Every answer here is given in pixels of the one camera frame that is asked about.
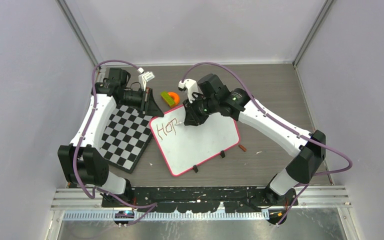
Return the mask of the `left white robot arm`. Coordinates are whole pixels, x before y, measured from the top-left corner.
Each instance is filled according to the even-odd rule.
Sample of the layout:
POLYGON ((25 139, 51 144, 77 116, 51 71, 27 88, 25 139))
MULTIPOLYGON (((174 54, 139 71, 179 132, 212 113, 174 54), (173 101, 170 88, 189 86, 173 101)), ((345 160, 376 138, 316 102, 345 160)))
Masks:
POLYGON ((101 140, 107 122, 117 107, 129 107, 141 116, 162 117, 153 90, 147 86, 155 75, 137 67, 139 88, 128 87, 131 74, 120 67, 111 67, 113 74, 98 80, 98 68, 92 72, 92 89, 89 107, 79 130, 68 145, 61 145, 57 151, 62 171, 68 183, 82 189, 86 186, 99 188, 114 194, 114 200, 121 207, 133 202, 133 193, 128 190, 130 182, 110 172, 109 163, 100 153, 101 140))

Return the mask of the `brown marker cap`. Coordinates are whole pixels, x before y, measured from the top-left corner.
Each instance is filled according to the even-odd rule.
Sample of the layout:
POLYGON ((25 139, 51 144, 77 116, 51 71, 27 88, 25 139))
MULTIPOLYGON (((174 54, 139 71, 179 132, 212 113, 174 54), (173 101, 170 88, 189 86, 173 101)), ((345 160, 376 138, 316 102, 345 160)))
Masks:
POLYGON ((239 144, 238 147, 239 147, 243 152, 246 152, 246 151, 247 151, 247 149, 246 149, 243 145, 241 145, 241 144, 239 144))

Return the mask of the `orange green toy block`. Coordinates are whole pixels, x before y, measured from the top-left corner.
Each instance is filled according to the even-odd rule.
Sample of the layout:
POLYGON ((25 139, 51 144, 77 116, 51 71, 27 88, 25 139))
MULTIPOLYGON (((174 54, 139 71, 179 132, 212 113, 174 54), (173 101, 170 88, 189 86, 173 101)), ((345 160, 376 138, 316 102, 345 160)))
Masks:
POLYGON ((160 96, 170 108, 174 108, 180 103, 180 96, 175 92, 163 91, 160 96))

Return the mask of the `pink framed whiteboard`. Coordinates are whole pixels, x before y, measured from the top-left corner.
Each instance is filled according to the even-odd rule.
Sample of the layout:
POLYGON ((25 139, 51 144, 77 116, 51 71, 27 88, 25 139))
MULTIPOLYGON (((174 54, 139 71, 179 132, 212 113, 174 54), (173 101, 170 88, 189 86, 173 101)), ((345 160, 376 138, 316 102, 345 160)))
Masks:
POLYGON ((200 126, 175 126, 184 122, 185 108, 180 105, 154 117, 149 127, 168 167, 174 177, 219 156, 239 144, 241 137, 235 120, 212 114, 200 126))

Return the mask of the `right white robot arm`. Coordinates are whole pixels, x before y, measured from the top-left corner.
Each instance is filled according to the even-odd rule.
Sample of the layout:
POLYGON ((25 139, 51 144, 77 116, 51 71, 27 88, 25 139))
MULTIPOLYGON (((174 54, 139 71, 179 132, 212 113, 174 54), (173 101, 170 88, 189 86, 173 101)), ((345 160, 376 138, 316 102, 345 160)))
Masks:
POLYGON ((246 124, 280 145, 292 161, 277 173, 263 190, 263 198, 269 205, 279 205, 287 192, 298 184, 308 184, 321 163, 326 151, 326 135, 301 129, 265 108, 244 87, 229 90, 213 73, 199 81, 184 79, 178 89, 187 93, 183 101, 185 126, 200 126, 210 115, 219 113, 246 124))

